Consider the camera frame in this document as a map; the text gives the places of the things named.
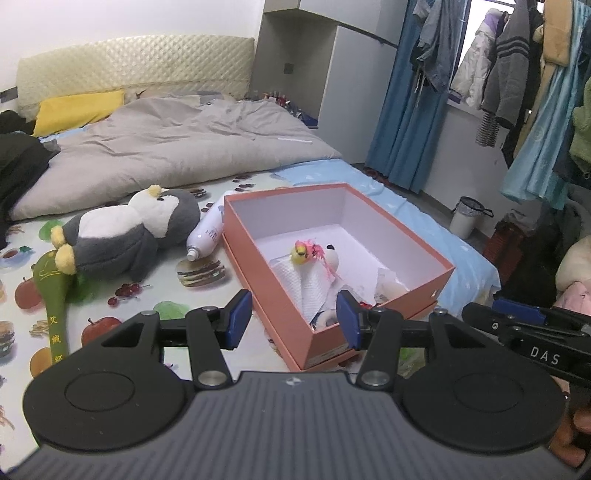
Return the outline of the right hand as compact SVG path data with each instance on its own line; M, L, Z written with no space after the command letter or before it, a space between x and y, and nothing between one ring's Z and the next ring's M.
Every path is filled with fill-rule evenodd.
M590 434L590 404L574 412L567 411L549 443L549 450L567 465L578 468L587 457L587 451L574 444L575 439Z

